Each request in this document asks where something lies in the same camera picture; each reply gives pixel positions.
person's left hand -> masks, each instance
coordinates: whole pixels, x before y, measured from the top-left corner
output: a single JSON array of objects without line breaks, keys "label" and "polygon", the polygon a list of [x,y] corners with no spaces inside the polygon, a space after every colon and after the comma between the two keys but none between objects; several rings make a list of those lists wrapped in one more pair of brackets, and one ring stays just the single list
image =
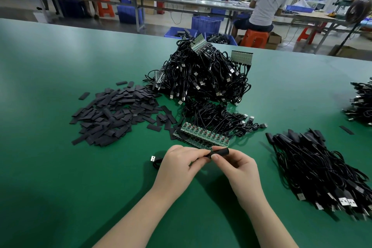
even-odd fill
[{"label": "person's left hand", "polygon": [[174,202],[187,189],[197,172],[210,161],[203,157],[209,152],[181,145],[170,147],[161,162],[151,191]]}]

floor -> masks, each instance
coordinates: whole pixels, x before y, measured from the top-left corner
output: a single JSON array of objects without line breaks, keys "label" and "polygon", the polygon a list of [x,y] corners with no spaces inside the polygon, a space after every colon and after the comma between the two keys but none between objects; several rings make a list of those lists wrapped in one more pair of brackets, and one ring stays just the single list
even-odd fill
[{"label": "floor", "polygon": [[[104,29],[111,31],[121,31],[126,33],[137,33],[136,25],[123,24],[119,22],[117,15],[115,17],[100,18],[100,20],[94,19],[68,19],[59,17],[55,14],[55,9],[52,1],[49,0],[50,17],[53,19],[54,24],[68,25],[73,27],[83,27],[92,29]],[[40,6],[39,0],[0,0],[0,18],[33,21],[33,22],[45,22],[45,18],[41,11],[36,9]],[[180,12],[168,12],[160,15],[145,15],[146,29],[142,30],[142,34],[164,36],[170,27],[191,27],[192,14],[180,13]],[[220,32],[224,33],[227,19],[223,20],[220,27]],[[296,42],[298,36],[302,32],[302,28],[293,28],[287,25],[275,25],[274,32],[281,35],[283,38],[282,43],[278,46],[277,50],[282,51],[294,51],[299,52],[304,46],[304,40]],[[239,34],[243,35],[245,31],[239,31]],[[325,42],[321,46],[318,54],[327,55],[336,44],[340,44],[346,37],[346,33],[331,32],[326,38]],[[312,50],[322,39],[322,35],[317,34],[314,38],[312,45],[307,45],[305,53],[311,53]],[[353,35],[345,45],[354,47],[361,50],[362,53],[358,53],[358,59],[371,60],[372,51],[371,41],[360,36],[358,34]]]}]

man sitting on stool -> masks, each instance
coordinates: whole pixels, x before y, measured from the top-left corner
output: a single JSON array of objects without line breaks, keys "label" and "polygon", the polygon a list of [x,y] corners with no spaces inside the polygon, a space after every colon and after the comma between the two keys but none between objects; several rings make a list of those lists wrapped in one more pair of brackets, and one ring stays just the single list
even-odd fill
[{"label": "man sitting on stool", "polygon": [[274,15],[279,16],[281,14],[286,1],[287,0],[252,0],[249,4],[250,8],[254,8],[252,15],[246,19],[235,21],[231,35],[236,39],[238,29],[271,32],[274,28],[272,25]]}]

green table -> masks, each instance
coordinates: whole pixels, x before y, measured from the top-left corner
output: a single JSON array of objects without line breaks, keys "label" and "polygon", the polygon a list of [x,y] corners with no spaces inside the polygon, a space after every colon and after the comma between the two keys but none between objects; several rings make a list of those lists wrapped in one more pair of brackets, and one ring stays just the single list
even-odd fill
[{"label": "green table", "polygon": [[[328,56],[216,45],[253,52],[252,89],[236,108],[267,123],[266,131],[320,129],[329,148],[372,176],[372,128],[340,112],[367,81],[372,63]],[[141,84],[176,50],[176,41],[0,19],[0,247],[91,247],[151,187],[151,155],[175,143],[147,123],[114,144],[72,146],[70,116],[94,93],[118,81]],[[91,95],[77,98],[85,91]],[[159,98],[173,112],[177,103]],[[350,128],[351,136],[338,126]],[[368,247],[372,222],[339,222],[281,184],[265,131],[233,140],[253,157],[274,211],[301,248]],[[250,222],[213,163],[196,176],[152,235],[148,247],[258,247]]]}]

hand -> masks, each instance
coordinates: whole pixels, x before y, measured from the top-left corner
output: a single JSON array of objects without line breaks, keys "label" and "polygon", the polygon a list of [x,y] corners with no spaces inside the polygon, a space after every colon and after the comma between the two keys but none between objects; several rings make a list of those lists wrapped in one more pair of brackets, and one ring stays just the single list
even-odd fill
[{"label": "hand", "polygon": [[209,152],[181,145],[170,147],[161,162],[151,191],[173,203],[186,190],[197,172],[210,161],[203,157]]},{"label": "hand", "polygon": [[[214,151],[222,148],[220,146],[212,147]],[[213,154],[211,158],[229,179],[240,206],[248,210],[249,205],[253,202],[265,200],[257,164],[254,159],[243,152],[230,148],[229,151],[229,155],[224,157]]]}]

